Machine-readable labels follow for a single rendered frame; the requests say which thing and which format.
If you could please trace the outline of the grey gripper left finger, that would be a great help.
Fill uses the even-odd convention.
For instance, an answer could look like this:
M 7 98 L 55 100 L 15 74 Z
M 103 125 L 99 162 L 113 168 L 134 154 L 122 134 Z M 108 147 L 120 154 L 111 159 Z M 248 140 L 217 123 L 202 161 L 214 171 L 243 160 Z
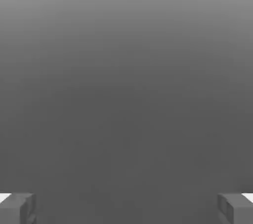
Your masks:
M 28 192 L 0 192 L 0 224 L 37 224 L 37 196 Z

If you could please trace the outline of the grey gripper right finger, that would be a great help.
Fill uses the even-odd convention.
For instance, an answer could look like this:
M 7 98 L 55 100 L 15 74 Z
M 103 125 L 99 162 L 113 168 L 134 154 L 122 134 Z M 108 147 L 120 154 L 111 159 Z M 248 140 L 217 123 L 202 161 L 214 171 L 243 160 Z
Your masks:
M 253 224 L 253 193 L 219 193 L 220 224 Z

